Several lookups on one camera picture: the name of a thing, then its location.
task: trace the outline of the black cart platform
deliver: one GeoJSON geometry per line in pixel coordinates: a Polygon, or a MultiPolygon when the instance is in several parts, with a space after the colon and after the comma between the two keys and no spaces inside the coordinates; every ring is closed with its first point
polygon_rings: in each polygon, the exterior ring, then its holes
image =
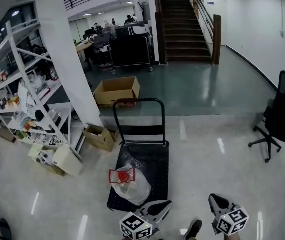
{"type": "MultiPolygon", "coordinates": [[[[122,138],[121,149],[116,170],[130,163],[139,169],[151,186],[148,199],[141,205],[157,200],[168,199],[168,172],[169,172],[169,142],[166,141],[165,106],[156,98],[137,99],[135,102],[158,102],[161,105],[162,125],[154,126],[120,126],[117,117],[116,105],[122,102],[117,100],[113,105],[114,117],[122,138]],[[130,141],[124,135],[162,135],[162,141],[130,141]]],[[[107,207],[111,210],[134,212],[138,206],[120,197],[113,188],[110,190],[107,207]]]]}

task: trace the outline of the stair railing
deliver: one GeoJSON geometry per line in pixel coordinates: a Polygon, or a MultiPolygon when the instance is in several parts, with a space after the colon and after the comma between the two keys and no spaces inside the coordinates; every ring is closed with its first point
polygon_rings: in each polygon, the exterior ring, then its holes
{"type": "Polygon", "coordinates": [[[193,9],[195,11],[198,21],[199,21],[198,12],[200,12],[204,22],[206,23],[211,40],[213,42],[212,63],[214,65],[219,65],[220,56],[221,56],[221,42],[222,42],[222,17],[220,15],[214,15],[212,19],[202,0],[192,0],[192,2],[193,2],[193,9]]]}
{"type": "Polygon", "coordinates": [[[161,0],[155,0],[156,5],[156,26],[157,26],[157,40],[158,40],[158,51],[159,51],[159,64],[167,64],[166,55],[166,42],[165,42],[165,28],[163,22],[163,12],[161,0]]]}

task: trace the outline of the stair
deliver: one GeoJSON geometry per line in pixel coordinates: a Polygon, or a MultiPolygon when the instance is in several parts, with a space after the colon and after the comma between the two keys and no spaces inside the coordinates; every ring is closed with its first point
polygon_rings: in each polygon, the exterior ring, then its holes
{"type": "Polygon", "coordinates": [[[188,0],[160,0],[169,62],[212,63],[200,24],[188,0]]]}

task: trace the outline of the shoe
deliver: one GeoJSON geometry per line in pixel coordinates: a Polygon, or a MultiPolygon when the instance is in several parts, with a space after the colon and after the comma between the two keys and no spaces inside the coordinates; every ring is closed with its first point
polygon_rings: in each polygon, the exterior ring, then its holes
{"type": "Polygon", "coordinates": [[[203,222],[200,219],[194,219],[190,227],[187,231],[187,233],[184,235],[183,239],[184,240],[189,240],[189,239],[195,239],[199,231],[201,230],[203,225],[203,222]]]}

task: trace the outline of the wooden handrail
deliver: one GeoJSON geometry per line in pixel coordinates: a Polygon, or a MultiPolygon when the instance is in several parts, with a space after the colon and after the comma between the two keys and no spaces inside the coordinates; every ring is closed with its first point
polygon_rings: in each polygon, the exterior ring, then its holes
{"type": "Polygon", "coordinates": [[[212,19],[202,0],[192,0],[192,1],[193,1],[194,10],[196,10],[197,7],[204,22],[207,23],[206,26],[207,25],[210,26],[210,28],[208,26],[207,28],[210,37],[213,41],[212,63],[214,65],[219,65],[220,56],[221,56],[221,42],[222,42],[222,17],[220,15],[214,15],[212,19]]]}

